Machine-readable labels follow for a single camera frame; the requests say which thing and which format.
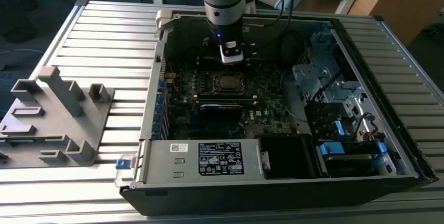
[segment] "green circuit board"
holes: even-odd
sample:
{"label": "green circuit board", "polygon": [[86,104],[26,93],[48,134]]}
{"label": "green circuit board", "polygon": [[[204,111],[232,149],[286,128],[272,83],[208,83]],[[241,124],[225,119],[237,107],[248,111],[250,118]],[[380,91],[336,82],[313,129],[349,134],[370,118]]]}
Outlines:
{"label": "green circuit board", "polygon": [[[169,138],[248,139],[260,133],[290,133],[280,89],[282,72],[284,69],[264,61],[225,66],[210,57],[192,61],[169,59],[165,73]],[[201,105],[214,104],[241,106],[236,121],[217,119],[218,112],[214,119],[200,119]]]}

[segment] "slotted aluminum surface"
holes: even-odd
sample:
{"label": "slotted aluminum surface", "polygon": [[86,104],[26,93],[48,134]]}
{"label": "slotted aluminum surface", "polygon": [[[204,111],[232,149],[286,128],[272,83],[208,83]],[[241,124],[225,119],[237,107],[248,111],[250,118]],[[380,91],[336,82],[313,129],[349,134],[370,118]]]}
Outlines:
{"label": "slotted aluminum surface", "polygon": [[[298,222],[305,223],[302,218],[321,221],[322,217],[334,215],[340,217],[330,218],[329,222],[354,223],[358,220],[360,223],[373,223],[386,221],[386,218],[412,221],[422,217],[442,219],[444,180],[414,192],[388,195],[356,207],[156,218],[144,217],[134,211],[113,185],[114,160],[137,150],[156,46],[154,17],[157,10],[164,8],[202,10],[200,7],[112,2],[89,2],[86,6],[74,7],[30,78],[34,78],[40,66],[54,65],[60,68],[61,77],[74,79],[81,87],[104,83],[106,87],[116,88],[96,164],[76,168],[0,170],[0,218],[4,218],[0,222],[174,223],[182,219],[190,223],[257,223],[258,220],[298,218]],[[416,68],[416,62],[384,24],[372,17],[298,15],[334,17],[341,21],[429,162],[442,176],[441,94]],[[130,178],[132,171],[125,170],[122,179]]]}

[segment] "blue tab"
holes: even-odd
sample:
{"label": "blue tab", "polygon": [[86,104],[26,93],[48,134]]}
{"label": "blue tab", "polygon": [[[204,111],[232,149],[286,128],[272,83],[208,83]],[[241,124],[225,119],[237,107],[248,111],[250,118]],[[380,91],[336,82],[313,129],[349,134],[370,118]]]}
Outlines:
{"label": "blue tab", "polygon": [[324,142],[320,146],[320,153],[322,155],[344,155],[344,147],[340,142]]}
{"label": "blue tab", "polygon": [[377,147],[380,147],[381,153],[386,152],[386,147],[385,147],[385,144],[382,142],[378,142]]}
{"label": "blue tab", "polygon": [[116,169],[130,169],[130,160],[117,159]]}
{"label": "blue tab", "polygon": [[334,124],[336,124],[337,130],[338,130],[338,134],[341,136],[344,136],[345,135],[345,131],[344,131],[344,128],[342,128],[342,125],[341,125],[340,121],[334,121]]}
{"label": "blue tab", "polygon": [[321,146],[318,146],[320,147],[320,153],[321,153],[321,155],[328,155],[326,146],[324,144]]}

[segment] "power supply label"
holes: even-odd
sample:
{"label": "power supply label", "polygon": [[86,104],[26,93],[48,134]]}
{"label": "power supply label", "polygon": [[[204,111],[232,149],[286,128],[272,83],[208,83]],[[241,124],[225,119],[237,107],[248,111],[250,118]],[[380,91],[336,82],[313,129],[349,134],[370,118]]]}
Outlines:
{"label": "power supply label", "polygon": [[244,161],[241,143],[200,143],[198,173],[202,176],[242,175]]}

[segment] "white sticker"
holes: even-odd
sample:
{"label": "white sticker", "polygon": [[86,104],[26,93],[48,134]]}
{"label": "white sticker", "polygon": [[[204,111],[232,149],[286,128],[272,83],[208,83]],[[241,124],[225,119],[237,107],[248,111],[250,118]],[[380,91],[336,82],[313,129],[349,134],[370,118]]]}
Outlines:
{"label": "white sticker", "polygon": [[172,143],[169,152],[188,152],[188,143]]}

